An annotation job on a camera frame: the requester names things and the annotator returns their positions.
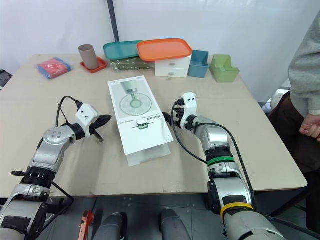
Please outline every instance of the yellow ring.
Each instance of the yellow ring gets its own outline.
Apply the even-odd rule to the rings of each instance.
[[[245,207],[245,208],[249,208],[249,209],[254,209],[250,204],[245,203],[245,202],[233,202],[233,203],[229,203],[227,205],[225,205],[220,212],[222,221],[224,221],[224,213],[226,210],[234,208],[234,207]]]

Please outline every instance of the orange tool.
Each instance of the orange tool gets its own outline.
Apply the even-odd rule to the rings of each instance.
[[[82,214],[80,233],[78,240],[87,240],[89,226],[93,223],[95,215],[89,211],[85,210]]]

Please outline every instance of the green container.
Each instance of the green container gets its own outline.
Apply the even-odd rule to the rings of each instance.
[[[240,72],[232,66],[230,55],[213,55],[210,71],[218,83],[232,83]]]

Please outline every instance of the gray floor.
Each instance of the gray floor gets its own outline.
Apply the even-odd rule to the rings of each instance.
[[[270,214],[297,193],[298,191],[262,193],[257,196],[259,209]],[[94,198],[77,198],[68,213],[53,222],[39,239],[78,239],[82,212],[90,210],[94,202]],[[193,240],[226,240],[220,216],[206,210],[200,194],[99,197],[95,209],[103,209],[103,218],[114,212],[126,212],[130,240],[161,240],[158,214],[166,207],[177,212]],[[306,216],[299,209],[292,208],[280,217],[305,227]],[[286,226],[275,225],[288,240],[315,239]]]

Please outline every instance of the green ring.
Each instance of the green ring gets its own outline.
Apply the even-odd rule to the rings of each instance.
[[[216,157],[211,159],[210,161],[208,161],[206,163],[207,166],[210,166],[212,164],[216,164],[217,162],[234,162],[235,159],[233,156],[220,156],[220,157]]]

